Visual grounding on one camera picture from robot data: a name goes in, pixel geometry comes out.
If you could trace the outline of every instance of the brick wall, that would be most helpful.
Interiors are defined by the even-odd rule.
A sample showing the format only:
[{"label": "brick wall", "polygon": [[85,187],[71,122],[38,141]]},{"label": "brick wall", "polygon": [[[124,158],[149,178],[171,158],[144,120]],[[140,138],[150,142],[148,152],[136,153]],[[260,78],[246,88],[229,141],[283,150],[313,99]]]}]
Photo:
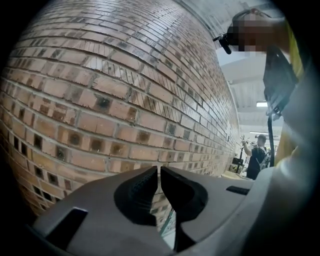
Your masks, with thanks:
[{"label": "brick wall", "polygon": [[[141,167],[218,176],[238,136],[210,35],[172,0],[52,1],[0,93],[1,149],[36,214]],[[159,188],[151,212],[161,223],[169,211]]]}]

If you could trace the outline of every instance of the man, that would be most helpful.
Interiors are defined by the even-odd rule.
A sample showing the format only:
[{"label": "man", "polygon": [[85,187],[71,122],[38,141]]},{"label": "man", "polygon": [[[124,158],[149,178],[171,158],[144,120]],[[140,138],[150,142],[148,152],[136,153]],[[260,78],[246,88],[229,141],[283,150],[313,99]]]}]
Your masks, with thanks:
[{"label": "man", "polygon": [[[227,30],[227,41],[236,51],[265,52],[267,47],[275,45],[289,54],[290,63],[296,77],[300,79],[304,73],[303,63],[306,55],[298,47],[297,40],[285,18],[271,18],[257,10],[245,10],[234,16]],[[296,148],[290,136],[290,128],[284,120],[280,142],[274,164],[290,156]]]},{"label": "man", "polygon": [[242,141],[244,152],[248,156],[251,156],[248,168],[246,169],[246,176],[249,179],[255,180],[261,171],[260,164],[264,161],[267,155],[267,148],[265,147],[266,140],[266,136],[260,134],[258,136],[257,147],[252,150],[249,148],[247,141]]}]

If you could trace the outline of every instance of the ceiling light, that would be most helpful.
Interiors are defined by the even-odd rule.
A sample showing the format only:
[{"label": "ceiling light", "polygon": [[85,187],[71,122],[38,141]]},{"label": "ceiling light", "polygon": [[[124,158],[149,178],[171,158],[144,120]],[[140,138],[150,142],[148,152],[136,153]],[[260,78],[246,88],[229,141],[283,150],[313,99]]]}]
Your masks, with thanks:
[{"label": "ceiling light", "polygon": [[251,134],[263,134],[263,135],[269,135],[267,132],[256,132],[256,131],[250,131]]},{"label": "ceiling light", "polygon": [[257,107],[268,107],[268,103],[266,101],[257,101],[256,102]]}]

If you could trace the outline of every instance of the black t-shirt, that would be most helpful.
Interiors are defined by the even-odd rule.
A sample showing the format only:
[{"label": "black t-shirt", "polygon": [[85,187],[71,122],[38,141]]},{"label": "black t-shirt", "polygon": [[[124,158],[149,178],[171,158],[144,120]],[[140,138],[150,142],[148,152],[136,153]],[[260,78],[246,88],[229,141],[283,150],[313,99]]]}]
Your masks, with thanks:
[{"label": "black t-shirt", "polygon": [[248,169],[260,171],[261,162],[265,159],[267,149],[263,150],[260,147],[255,147],[252,149],[252,156],[250,157]]}]

